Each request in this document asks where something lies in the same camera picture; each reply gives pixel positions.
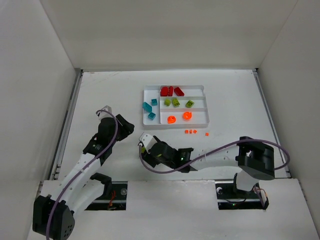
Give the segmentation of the teal lego brick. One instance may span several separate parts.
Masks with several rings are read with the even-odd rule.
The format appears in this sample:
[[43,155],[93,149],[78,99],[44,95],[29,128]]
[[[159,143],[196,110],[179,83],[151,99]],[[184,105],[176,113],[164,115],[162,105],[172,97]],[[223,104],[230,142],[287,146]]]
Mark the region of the teal lego brick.
[[156,114],[153,113],[153,112],[150,112],[150,113],[148,114],[148,119],[150,119],[150,120],[154,120],[155,117],[156,117]]

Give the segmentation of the teal lego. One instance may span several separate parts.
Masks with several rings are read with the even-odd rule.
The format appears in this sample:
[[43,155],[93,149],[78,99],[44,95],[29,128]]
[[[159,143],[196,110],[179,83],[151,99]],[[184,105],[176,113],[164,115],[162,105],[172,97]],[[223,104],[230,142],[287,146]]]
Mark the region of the teal lego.
[[157,100],[156,98],[153,98],[153,99],[151,100],[151,105],[152,105],[152,106],[157,106],[157,105],[158,105],[158,100]]
[[151,105],[149,105],[147,102],[143,102],[142,103],[142,108],[144,111],[148,112],[148,113],[151,113],[153,108]]

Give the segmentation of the orange round disc piece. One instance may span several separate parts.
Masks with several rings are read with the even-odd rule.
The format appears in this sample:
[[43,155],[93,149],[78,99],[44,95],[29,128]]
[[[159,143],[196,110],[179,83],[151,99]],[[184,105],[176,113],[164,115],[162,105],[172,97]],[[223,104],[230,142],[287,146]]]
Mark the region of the orange round disc piece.
[[182,118],[185,120],[185,121],[189,121],[192,119],[192,112],[190,111],[186,111],[182,114]]

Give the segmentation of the lime small lego brick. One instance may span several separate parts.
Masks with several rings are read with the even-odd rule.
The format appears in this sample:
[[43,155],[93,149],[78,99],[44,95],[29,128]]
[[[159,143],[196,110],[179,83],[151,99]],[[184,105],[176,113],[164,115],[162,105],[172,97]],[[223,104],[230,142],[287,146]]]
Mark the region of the lime small lego brick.
[[165,99],[165,100],[164,100],[164,104],[165,104],[166,106],[170,106],[171,100],[170,100],[170,99]]

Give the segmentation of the lime lego plate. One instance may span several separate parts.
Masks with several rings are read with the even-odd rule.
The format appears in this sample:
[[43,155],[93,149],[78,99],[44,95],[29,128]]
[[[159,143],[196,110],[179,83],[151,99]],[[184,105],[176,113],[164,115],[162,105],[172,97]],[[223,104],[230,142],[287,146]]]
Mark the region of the lime lego plate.
[[172,105],[173,105],[174,108],[177,108],[177,107],[180,106],[180,102],[178,101],[177,98],[173,98],[173,99],[171,100],[171,102],[172,102]]

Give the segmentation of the red rounded lego brick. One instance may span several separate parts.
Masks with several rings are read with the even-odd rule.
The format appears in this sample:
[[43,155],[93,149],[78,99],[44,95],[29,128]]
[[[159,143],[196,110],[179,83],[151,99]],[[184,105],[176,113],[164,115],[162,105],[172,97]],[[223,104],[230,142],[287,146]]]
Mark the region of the red rounded lego brick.
[[169,88],[167,86],[163,86],[160,90],[161,97],[167,97],[169,94]]

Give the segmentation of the red lego brick cluster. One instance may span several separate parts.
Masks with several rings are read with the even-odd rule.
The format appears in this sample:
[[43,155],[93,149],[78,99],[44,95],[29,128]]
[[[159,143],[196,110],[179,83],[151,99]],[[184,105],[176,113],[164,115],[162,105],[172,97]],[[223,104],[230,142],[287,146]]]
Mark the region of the red lego brick cluster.
[[170,86],[169,89],[168,89],[168,96],[172,97],[173,93],[174,93],[174,88],[173,88],[173,86]]

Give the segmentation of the red long lego brick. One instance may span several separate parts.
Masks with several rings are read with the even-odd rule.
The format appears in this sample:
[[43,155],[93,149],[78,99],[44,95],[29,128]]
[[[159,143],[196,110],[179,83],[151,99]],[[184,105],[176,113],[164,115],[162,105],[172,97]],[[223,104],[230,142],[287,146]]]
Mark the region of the red long lego brick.
[[175,87],[173,91],[178,97],[184,97],[185,96],[185,93],[181,90],[180,87]]

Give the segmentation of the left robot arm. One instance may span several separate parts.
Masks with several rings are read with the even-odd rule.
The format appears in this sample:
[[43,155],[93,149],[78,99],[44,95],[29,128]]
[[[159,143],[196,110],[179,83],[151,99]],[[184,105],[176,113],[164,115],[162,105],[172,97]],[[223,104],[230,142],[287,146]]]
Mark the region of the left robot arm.
[[66,240],[71,236],[75,220],[95,199],[108,196],[112,179],[99,173],[112,154],[116,142],[134,132],[135,126],[120,114],[103,109],[97,112],[100,123],[70,173],[58,188],[33,203],[32,230],[46,239]]

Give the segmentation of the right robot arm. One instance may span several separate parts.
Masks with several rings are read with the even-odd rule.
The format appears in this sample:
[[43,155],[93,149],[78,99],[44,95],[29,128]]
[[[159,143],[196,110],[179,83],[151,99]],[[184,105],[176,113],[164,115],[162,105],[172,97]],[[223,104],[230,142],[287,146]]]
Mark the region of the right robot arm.
[[274,148],[247,136],[192,159],[194,149],[175,149],[156,136],[144,133],[140,137],[140,159],[152,168],[162,164],[169,173],[189,173],[207,168],[238,167],[233,178],[236,190],[249,192],[259,181],[275,179]]

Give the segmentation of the teal lego in tray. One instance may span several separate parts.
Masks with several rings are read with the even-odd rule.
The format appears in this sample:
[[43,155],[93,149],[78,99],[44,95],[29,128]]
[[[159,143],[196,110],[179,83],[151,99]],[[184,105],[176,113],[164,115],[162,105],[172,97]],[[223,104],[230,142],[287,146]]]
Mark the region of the teal lego in tray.
[[151,105],[152,105],[152,106],[157,106],[157,105],[158,105],[158,100],[157,100],[156,98],[153,98],[153,99],[151,100]]

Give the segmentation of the white compartment tray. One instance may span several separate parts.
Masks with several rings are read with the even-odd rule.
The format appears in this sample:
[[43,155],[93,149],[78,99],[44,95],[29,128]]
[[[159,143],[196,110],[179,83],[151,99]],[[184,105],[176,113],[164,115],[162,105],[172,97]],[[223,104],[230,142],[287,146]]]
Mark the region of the white compartment tray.
[[[152,106],[151,100],[157,99],[158,105],[152,106],[152,112],[156,114],[154,120],[148,119],[149,112],[143,110],[142,124],[145,128],[151,130],[161,129],[197,129],[209,126],[210,117],[205,88],[203,85],[179,85],[178,87],[184,92],[184,96],[160,96],[163,85],[146,85],[143,88],[143,101]],[[180,106],[173,107],[172,99],[177,98]],[[164,104],[165,100],[171,101],[170,106]],[[191,100],[194,102],[192,108],[187,108],[186,103]],[[192,118],[189,121],[183,119],[184,112],[192,112]],[[168,116],[175,116],[176,122],[168,124]]]

